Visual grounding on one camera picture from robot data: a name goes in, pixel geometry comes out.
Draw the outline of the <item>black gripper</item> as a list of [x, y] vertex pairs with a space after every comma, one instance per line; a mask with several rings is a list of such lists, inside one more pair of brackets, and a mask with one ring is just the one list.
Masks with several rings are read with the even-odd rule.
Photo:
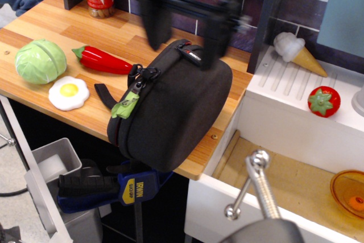
[[234, 27], [242, 25], [244, 0], [139, 0], [140, 15], [153, 50], [172, 36], [172, 15], [179, 13], [205, 21], [201, 69], [225, 55]]

